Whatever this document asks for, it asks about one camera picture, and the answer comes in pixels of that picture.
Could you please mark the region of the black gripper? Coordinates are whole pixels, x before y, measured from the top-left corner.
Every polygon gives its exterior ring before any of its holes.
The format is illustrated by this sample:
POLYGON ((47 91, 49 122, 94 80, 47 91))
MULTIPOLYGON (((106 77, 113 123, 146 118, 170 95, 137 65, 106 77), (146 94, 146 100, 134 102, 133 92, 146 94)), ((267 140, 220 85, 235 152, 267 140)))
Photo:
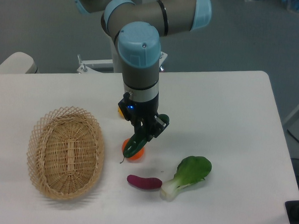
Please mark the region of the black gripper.
POLYGON ((134 127, 135 135, 143 134, 143 128, 149 128, 146 138, 150 142, 167 128, 170 118, 166 114, 158 114, 159 94, 147 102, 136 102, 130 99, 131 97, 132 95, 126 92, 118 106, 123 117, 134 127))

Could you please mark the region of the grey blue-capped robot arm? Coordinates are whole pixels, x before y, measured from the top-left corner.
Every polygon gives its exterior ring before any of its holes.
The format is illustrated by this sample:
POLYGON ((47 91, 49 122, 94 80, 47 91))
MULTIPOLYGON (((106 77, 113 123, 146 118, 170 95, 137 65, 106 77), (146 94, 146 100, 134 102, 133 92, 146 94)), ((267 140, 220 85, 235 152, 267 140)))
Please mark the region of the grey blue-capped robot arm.
POLYGON ((124 96, 119 107, 145 141, 167 127, 159 118, 160 38, 208 25, 210 0, 74 0, 83 14, 101 12, 104 32, 117 52, 124 96))

